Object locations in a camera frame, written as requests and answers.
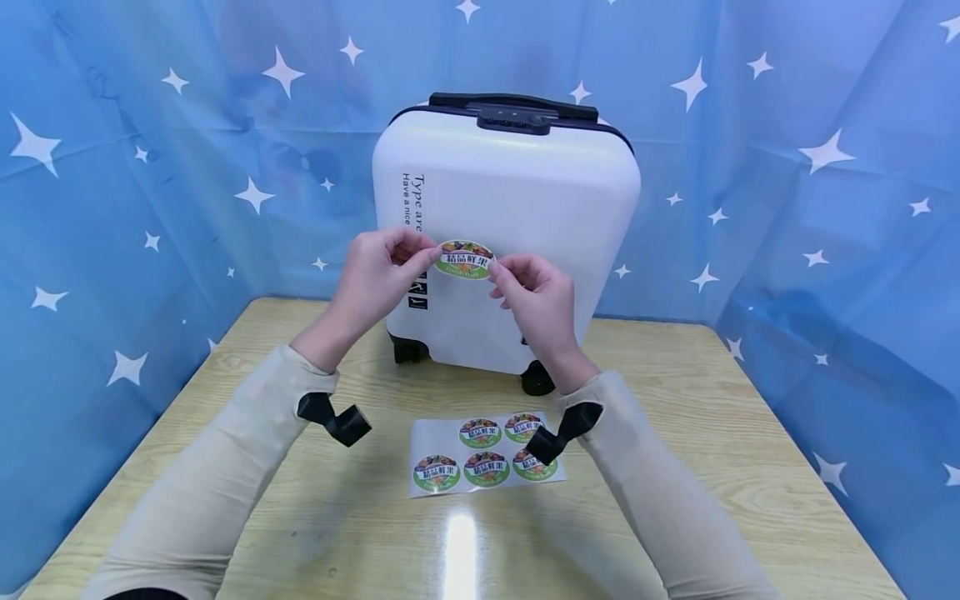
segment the hand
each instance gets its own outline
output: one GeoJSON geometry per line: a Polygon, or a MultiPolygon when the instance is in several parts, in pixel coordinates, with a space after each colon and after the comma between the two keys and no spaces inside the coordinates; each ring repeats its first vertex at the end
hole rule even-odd
{"type": "Polygon", "coordinates": [[[580,351],[573,331],[573,280],[535,254],[504,256],[491,265],[491,298],[513,310],[516,325],[561,394],[600,373],[580,351]]]}
{"type": "Polygon", "coordinates": [[[350,242],[333,300],[291,348],[326,372],[403,299],[420,274],[440,256],[437,244],[410,228],[361,233],[350,242]]]}

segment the wooden table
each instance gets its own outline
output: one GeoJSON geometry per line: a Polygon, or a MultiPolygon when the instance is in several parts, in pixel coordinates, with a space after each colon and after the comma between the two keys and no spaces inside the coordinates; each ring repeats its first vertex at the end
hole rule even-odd
{"type": "MultiPolygon", "coordinates": [[[[140,496],[276,345],[324,304],[257,300],[27,589],[73,599],[140,496]]],[[[593,322],[587,353],[623,372],[669,447],[738,522],[785,598],[902,598],[716,336],[696,325],[593,322]]],[[[660,578],[589,456],[568,481],[411,500],[417,418],[542,409],[516,377],[397,366],[382,327],[341,366],[335,402],[374,430],[353,448],[313,425],[253,512],[221,598],[662,598],[660,578]]]]}

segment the suitcase handle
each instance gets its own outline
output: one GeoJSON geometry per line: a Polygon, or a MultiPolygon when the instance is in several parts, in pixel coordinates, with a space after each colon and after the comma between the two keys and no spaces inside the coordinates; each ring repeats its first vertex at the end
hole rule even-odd
{"type": "Polygon", "coordinates": [[[556,110],[562,119],[576,119],[596,123],[600,112],[594,107],[582,107],[567,102],[555,102],[536,96],[521,94],[455,94],[450,92],[434,92],[430,94],[431,107],[466,108],[468,105],[495,104],[517,108],[545,108],[556,110]]]}

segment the blue curtain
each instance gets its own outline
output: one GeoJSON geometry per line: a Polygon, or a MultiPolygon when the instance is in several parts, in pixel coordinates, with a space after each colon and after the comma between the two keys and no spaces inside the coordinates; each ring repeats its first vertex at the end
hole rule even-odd
{"type": "Polygon", "coordinates": [[[378,134],[444,90],[624,131],[644,186],[599,312],[712,326],[909,596],[955,597],[957,0],[2,12],[0,594],[250,299],[330,295],[378,134]]]}

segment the green sticker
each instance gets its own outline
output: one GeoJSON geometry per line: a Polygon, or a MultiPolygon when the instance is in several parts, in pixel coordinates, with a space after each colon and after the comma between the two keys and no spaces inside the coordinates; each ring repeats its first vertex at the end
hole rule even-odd
{"type": "Polygon", "coordinates": [[[464,474],[478,488],[494,488],[507,480],[510,466],[502,454],[496,452],[477,452],[467,459],[464,474]]]}
{"type": "Polygon", "coordinates": [[[463,279],[486,279],[490,265],[496,260],[493,252],[483,244],[469,240],[450,240],[440,245],[437,269],[447,275],[463,279]]]}
{"type": "Polygon", "coordinates": [[[414,467],[414,483],[430,493],[446,492],[460,481],[457,461],[443,454],[433,454],[414,467]]]}
{"type": "Polygon", "coordinates": [[[522,448],[514,456],[514,472],[527,481],[543,481],[557,472],[557,461],[545,466],[527,452],[526,448],[522,448]]]}
{"type": "Polygon", "coordinates": [[[530,413],[517,413],[507,420],[503,426],[507,432],[507,437],[514,442],[526,444],[530,438],[534,437],[534,432],[543,425],[543,421],[537,415],[530,413]]]}
{"type": "Polygon", "coordinates": [[[471,419],[460,428],[460,441],[471,448],[493,447],[502,437],[500,425],[489,419],[471,419]]]}

